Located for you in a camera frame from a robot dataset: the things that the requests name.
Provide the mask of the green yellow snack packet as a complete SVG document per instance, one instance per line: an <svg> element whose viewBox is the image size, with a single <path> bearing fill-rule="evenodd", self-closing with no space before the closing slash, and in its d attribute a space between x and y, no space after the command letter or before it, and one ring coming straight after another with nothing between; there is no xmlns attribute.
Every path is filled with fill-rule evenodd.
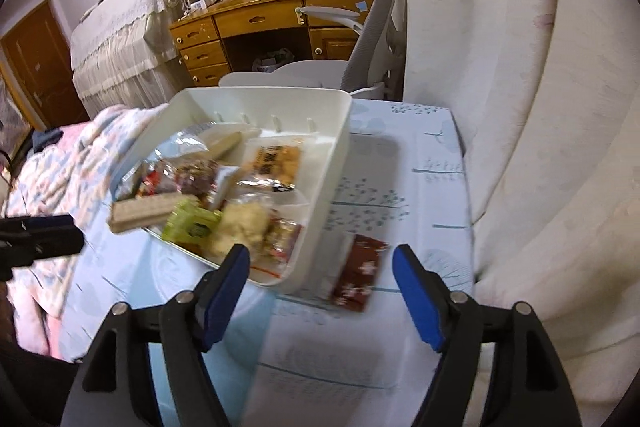
<svg viewBox="0 0 640 427"><path fill-rule="evenodd" d="M202 246L216 231L219 210L209 210L195 200L183 200L171 211L160 238L174 244Z"/></svg>

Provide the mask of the brown paper snack bar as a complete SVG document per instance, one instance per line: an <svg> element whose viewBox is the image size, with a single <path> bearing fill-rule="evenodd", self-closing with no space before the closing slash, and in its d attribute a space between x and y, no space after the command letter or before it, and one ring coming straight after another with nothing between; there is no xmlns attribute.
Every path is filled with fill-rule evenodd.
<svg viewBox="0 0 640 427"><path fill-rule="evenodd" d="M158 225L167 220L171 211L182 202L198 202L194 195L166 193L113 202L107 220L112 233Z"/></svg>

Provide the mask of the clear pack yellow crackers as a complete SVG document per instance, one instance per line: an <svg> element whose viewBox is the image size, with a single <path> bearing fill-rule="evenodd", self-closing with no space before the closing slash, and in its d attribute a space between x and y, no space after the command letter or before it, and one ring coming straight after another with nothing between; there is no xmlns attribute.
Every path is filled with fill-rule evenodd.
<svg viewBox="0 0 640 427"><path fill-rule="evenodd" d="M272 206L262 198L229 200L213 235L204 246L205 256L221 260L235 244L245 246L250 257L262 252L262 243L270 225Z"/></svg>

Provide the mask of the red apple snack packet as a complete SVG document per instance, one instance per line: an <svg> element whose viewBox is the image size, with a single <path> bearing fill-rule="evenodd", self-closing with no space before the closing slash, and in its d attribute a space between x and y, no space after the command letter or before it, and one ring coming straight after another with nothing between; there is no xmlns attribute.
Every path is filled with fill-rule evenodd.
<svg viewBox="0 0 640 427"><path fill-rule="evenodd" d="M158 194L158 188L162 183L163 173L153 165L141 168L140 182L138 184L136 196L146 197Z"/></svg>

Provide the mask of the nut bar clear wrapper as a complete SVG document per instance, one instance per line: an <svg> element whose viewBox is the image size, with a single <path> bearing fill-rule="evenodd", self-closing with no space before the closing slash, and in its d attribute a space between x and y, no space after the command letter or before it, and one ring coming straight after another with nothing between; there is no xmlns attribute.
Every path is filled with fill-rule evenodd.
<svg viewBox="0 0 640 427"><path fill-rule="evenodd" d="M215 186L218 162L207 156L183 156L152 161L163 173L158 194L180 193L203 197Z"/></svg>

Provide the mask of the clear bag brown biscuits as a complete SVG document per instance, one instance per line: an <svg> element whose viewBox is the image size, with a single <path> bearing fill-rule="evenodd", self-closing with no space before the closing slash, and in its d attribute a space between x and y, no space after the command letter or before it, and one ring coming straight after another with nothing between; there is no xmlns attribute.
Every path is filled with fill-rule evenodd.
<svg viewBox="0 0 640 427"><path fill-rule="evenodd" d="M300 142L258 142L247 151L238 185L273 193L294 191L302 156Z"/></svg>

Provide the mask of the floral pink blue blanket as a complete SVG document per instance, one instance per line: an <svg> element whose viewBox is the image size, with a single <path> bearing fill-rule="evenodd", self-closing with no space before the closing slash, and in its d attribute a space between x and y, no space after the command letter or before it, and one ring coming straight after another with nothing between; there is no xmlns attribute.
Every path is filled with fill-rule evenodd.
<svg viewBox="0 0 640 427"><path fill-rule="evenodd" d="M101 110L92 121L70 127L70 139L26 160L13 182L6 214L71 215L76 227L88 231L116 167L164 108L163 104L153 108L115 105ZM38 355L60 355L58 337L75 265L72 257L55 257L14 271L9 299L22 348Z"/></svg>

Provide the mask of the tree print tablecloth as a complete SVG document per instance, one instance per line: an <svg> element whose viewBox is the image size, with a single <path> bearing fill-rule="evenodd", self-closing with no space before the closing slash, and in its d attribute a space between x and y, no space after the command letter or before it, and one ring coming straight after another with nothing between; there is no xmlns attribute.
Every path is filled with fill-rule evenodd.
<svg viewBox="0 0 640 427"><path fill-rule="evenodd" d="M449 110L357 101L350 144L308 280L290 295L247 284L204 360L235 426L407 426L438 358L392 272L409 245L470 291L472 231Z"/></svg>

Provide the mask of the orange label small packet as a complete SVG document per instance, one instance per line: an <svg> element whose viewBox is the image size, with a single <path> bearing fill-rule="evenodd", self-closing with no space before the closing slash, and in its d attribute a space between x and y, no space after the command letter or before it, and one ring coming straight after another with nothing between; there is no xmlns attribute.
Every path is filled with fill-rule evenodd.
<svg viewBox="0 0 640 427"><path fill-rule="evenodd" d="M288 262L302 230L303 227L295 221L273 218L262 241L262 254L277 262Z"/></svg>

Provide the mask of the dark red snowflake packet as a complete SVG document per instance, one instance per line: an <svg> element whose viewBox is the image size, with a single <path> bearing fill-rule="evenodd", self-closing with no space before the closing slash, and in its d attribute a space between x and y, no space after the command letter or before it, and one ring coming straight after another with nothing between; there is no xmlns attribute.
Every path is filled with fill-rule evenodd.
<svg viewBox="0 0 640 427"><path fill-rule="evenodd" d="M352 234L346 243L346 260L333 284L329 302L352 312L363 312L373 293L383 256L390 245L372 237Z"/></svg>

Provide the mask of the brown wooden door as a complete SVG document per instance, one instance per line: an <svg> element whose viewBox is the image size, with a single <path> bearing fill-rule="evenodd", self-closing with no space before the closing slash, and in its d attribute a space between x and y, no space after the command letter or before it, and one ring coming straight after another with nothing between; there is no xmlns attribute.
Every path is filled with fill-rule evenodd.
<svg viewBox="0 0 640 427"><path fill-rule="evenodd" d="M89 119L73 83L70 47L50 0L27 13L1 44L18 84L47 128Z"/></svg>

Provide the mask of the white lace bed cover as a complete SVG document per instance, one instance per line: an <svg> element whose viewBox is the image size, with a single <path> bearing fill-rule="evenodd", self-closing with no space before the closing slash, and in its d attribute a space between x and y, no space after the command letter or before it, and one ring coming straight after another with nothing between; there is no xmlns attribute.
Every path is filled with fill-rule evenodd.
<svg viewBox="0 0 640 427"><path fill-rule="evenodd" d="M72 33L78 98L93 118L113 105L151 108L193 86L169 27L180 0L102 0Z"/></svg>

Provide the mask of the wooden desk with drawers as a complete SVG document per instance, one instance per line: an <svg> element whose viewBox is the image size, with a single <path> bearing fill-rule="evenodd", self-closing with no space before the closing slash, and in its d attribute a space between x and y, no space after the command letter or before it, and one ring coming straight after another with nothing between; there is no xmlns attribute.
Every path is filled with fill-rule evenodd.
<svg viewBox="0 0 640 427"><path fill-rule="evenodd" d="M248 72L255 58L282 48L290 50L296 61L318 58L309 31L334 23L298 15L303 6L336 6L356 12L363 22L372 1L222 0L183 17L169 31L194 86L216 87L229 72Z"/></svg>

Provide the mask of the black trash bin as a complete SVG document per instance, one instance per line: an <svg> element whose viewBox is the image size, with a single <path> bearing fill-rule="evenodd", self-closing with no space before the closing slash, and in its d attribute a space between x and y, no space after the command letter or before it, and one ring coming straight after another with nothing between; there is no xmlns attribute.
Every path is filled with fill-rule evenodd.
<svg viewBox="0 0 640 427"><path fill-rule="evenodd" d="M294 61L293 53L287 48L262 54L255 58L252 64L252 72L264 72L271 74L275 70Z"/></svg>

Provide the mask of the white power strip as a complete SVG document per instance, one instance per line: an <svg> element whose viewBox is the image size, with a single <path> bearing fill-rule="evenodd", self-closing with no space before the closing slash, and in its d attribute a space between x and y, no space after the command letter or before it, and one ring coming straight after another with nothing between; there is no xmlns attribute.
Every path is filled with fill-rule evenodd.
<svg viewBox="0 0 640 427"><path fill-rule="evenodd" d="M191 14L198 11L204 11L209 6L213 5L215 0L186 0L186 14Z"/></svg>

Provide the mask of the grey office chair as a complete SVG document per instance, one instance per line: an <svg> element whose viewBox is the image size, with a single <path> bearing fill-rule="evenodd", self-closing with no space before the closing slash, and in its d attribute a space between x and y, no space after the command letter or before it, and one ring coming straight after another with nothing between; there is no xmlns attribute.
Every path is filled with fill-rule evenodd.
<svg viewBox="0 0 640 427"><path fill-rule="evenodd" d="M406 32L396 25L397 0L373 0L367 18L336 6L308 5L298 15L323 18L329 28L312 28L318 58L288 63L274 72L232 72L221 87L292 87L342 90L354 98L398 101L404 90Z"/></svg>

